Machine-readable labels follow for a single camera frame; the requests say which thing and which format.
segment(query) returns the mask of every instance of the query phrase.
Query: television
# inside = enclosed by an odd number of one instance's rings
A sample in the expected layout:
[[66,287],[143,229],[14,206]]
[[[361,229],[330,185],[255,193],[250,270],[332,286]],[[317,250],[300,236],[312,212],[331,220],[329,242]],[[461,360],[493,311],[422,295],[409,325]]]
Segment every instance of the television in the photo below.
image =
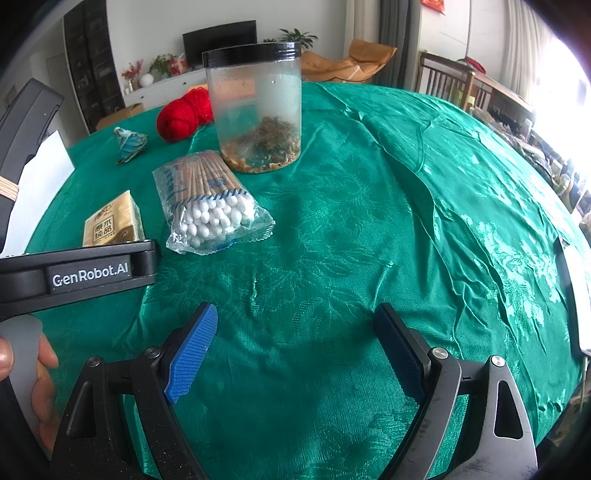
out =
[[183,34],[185,57],[190,67],[203,65],[204,51],[256,42],[256,20],[228,23]]

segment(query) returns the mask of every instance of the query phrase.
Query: finger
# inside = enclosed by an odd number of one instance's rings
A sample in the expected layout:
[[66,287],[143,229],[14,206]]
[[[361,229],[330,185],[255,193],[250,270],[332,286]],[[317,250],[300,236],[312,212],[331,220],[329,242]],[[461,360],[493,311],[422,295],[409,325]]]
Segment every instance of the finger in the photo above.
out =
[[39,436],[47,450],[53,451],[53,446],[56,442],[57,431],[60,427],[60,418],[57,413],[54,413],[48,423],[39,424]]
[[41,423],[51,421],[55,400],[56,388],[51,381],[49,372],[41,362],[37,362],[37,383],[31,392],[31,406]]
[[14,355],[10,343],[0,338],[0,382],[10,374],[13,363]]
[[39,361],[47,368],[57,368],[59,361],[53,348],[51,347],[45,333],[39,338]]

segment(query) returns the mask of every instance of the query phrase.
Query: red yarn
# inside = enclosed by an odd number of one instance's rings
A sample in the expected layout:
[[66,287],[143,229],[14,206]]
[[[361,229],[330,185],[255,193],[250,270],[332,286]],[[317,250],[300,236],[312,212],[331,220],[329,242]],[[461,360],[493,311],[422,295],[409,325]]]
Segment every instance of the red yarn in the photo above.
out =
[[166,105],[156,119],[156,129],[167,142],[178,142],[192,136],[199,125],[213,121],[209,92],[193,89]]

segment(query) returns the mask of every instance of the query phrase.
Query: plastic jar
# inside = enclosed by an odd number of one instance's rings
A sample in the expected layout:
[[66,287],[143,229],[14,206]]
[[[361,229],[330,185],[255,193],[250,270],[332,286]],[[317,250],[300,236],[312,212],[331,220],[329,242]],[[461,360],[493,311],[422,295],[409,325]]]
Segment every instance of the plastic jar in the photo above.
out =
[[217,139],[232,170],[262,173],[299,158],[300,57],[299,42],[203,53]]

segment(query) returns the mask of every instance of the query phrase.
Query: white paper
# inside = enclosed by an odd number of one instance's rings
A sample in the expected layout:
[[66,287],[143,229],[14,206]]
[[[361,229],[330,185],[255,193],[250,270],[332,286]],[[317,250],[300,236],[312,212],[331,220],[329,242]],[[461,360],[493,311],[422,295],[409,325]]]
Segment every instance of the white paper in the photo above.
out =
[[41,217],[73,171],[74,165],[60,133],[55,131],[43,141],[37,155],[22,171],[0,258],[25,252]]

